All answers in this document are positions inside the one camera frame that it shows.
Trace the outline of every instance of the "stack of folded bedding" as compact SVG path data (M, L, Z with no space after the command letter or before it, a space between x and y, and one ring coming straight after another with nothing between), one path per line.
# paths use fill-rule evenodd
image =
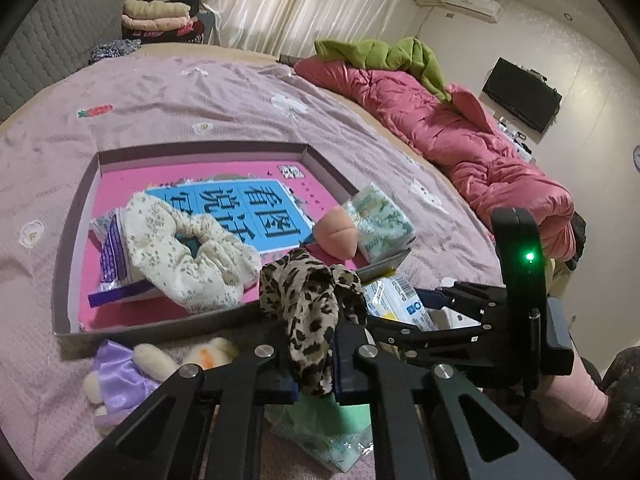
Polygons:
M203 43L199 0L127 0L122 11L122 37L145 43Z

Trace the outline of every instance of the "blue book cover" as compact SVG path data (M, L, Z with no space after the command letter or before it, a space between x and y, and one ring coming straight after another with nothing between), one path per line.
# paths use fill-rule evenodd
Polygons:
M259 253L297 247L311 234L310 221L283 184L272 178L212 180L146 193L189 214L212 214Z

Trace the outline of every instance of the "qr code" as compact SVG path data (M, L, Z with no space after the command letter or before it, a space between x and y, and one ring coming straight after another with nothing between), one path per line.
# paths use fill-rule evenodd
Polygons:
M278 166L284 178L304 178L305 174L297 166Z

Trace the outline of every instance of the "pink comforter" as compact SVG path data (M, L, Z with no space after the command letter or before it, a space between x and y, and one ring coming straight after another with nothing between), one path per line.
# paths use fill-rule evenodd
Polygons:
M410 74L360 70L317 57L295 65L315 85L352 98L452 181L482 222L491 228L496 207L523 207L535 217L545 256L568 260L575 253L569 192L521 160L495 120L467 89L452 84L443 104Z

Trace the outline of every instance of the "bed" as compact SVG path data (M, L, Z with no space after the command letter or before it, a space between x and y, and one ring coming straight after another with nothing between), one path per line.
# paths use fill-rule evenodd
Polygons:
M277 93L302 102L308 112L274 107ZM104 104L113 110L78 117L79 109ZM100 439L81 389L91 361L63 358L50 328L53 262L82 172L97 150L202 140L192 128L199 121L214 124L211 139L308 142L356 187L376 182L417 228L414 250L400 268L412 285L434 287L445 276L500 283L490 234L437 169L357 104L316 88L273 57L156 44L98 62L44 89L0 126L0 424L36 480L62 478ZM442 200L446 212L411 191L414 179ZM46 230L25 248L20 229L34 220ZM256 324L222 335L252 348L261 332ZM195 342L164 348L179 357ZM296 446L264 432L263 479L328 476ZM367 456L336 478L373 477L373 457Z

